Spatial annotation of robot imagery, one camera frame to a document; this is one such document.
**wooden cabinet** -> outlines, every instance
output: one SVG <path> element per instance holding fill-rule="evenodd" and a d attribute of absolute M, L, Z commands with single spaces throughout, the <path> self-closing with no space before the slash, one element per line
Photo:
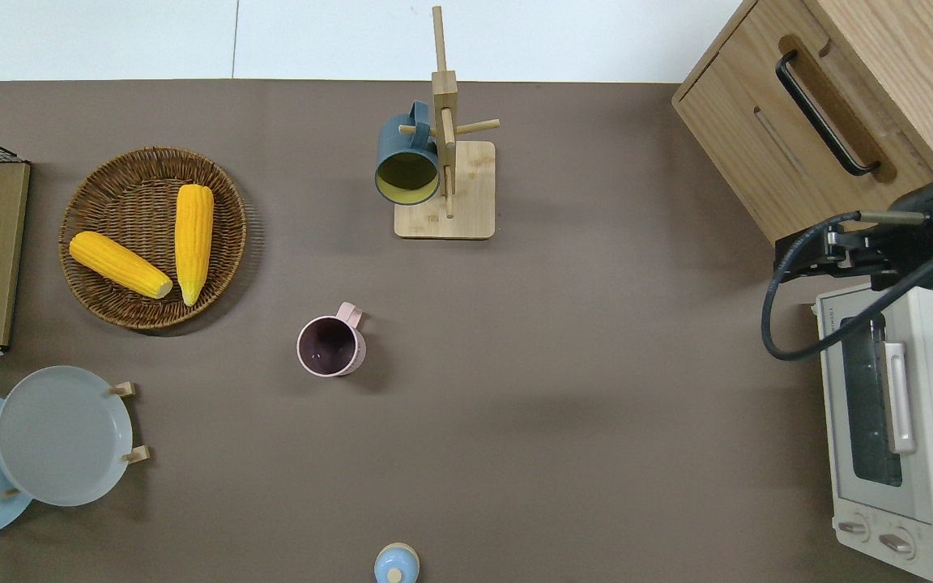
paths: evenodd
<path fill-rule="evenodd" d="M 933 181 L 933 0 L 747 0 L 673 105 L 769 240 L 885 209 Z"/>

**wicker basket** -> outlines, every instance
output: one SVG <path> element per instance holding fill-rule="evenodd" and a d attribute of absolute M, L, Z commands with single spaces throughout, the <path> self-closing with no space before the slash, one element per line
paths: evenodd
<path fill-rule="evenodd" d="M 162 270 L 175 275 L 175 197 L 181 185 L 198 184 L 215 193 L 211 263 L 200 298 L 182 303 L 175 284 L 152 300 L 107 280 L 70 257 L 67 245 L 83 230 L 114 239 Z M 229 176 L 203 155 L 175 147 L 130 151 L 97 168 L 78 187 L 63 214 L 60 265 L 67 285 L 82 306 L 103 320 L 134 330 L 160 330 L 195 317 L 228 287 L 247 244 L 243 199 Z"/>

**mug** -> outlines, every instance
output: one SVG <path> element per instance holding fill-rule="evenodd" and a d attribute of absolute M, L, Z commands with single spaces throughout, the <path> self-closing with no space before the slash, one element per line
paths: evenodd
<path fill-rule="evenodd" d="M 362 309 L 344 302 L 337 315 L 309 321 L 297 335 L 297 360 L 316 377 L 343 377 L 362 365 L 366 339 L 359 332 Z"/>
<path fill-rule="evenodd" d="M 374 181 L 384 198 L 396 204 L 419 204 L 437 192 L 437 144 L 430 137 L 428 104 L 412 103 L 408 115 L 395 115 L 381 127 Z M 414 126 L 403 134 L 399 126 Z"/>

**black drawer handle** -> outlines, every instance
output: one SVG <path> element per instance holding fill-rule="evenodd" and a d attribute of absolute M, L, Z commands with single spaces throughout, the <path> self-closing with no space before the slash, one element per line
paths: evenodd
<path fill-rule="evenodd" d="M 793 49 L 793 51 L 782 56 L 780 62 L 777 63 L 777 78 L 780 79 L 780 83 L 782 83 L 784 89 L 787 89 L 787 92 L 790 93 L 791 99 L 797 104 L 801 113 L 803 113 L 804 117 L 808 120 L 808 123 L 812 124 L 816 133 L 822 138 L 826 147 L 830 148 L 834 158 L 837 158 L 837 162 L 840 162 L 841 166 L 853 177 L 861 177 L 863 174 L 868 174 L 879 168 L 880 162 L 874 162 L 869 166 L 862 166 L 855 158 L 852 158 L 848 149 L 845 148 L 845 144 L 841 143 L 840 138 L 838 138 L 837 134 L 830 128 L 830 125 L 826 122 L 826 119 L 823 118 L 823 115 L 819 113 L 819 110 L 817 110 L 812 101 L 808 99 L 808 96 L 804 95 L 804 91 L 801 90 L 797 81 L 794 80 L 794 76 L 792 76 L 790 70 L 787 69 L 787 63 L 792 62 L 796 57 L 797 49 Z"/>

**corn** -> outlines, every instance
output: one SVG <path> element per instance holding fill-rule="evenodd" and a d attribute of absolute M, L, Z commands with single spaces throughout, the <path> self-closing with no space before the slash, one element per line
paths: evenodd
<path fill-rule="evenodd" d="M 110 237 L 83 230 L 67 246 L 76 262 L 147 298 L 159 300 L 171 291 L 171 279 L 146 259 Z"/>
<path fill-rule="evenodd" d="M 175 202 L 175 272 L 182 302 L 197 303 L 207 281 L 211 259 L 211 223 L 214 222 L 215 195 L 202 185 L 183 185 Z"/>

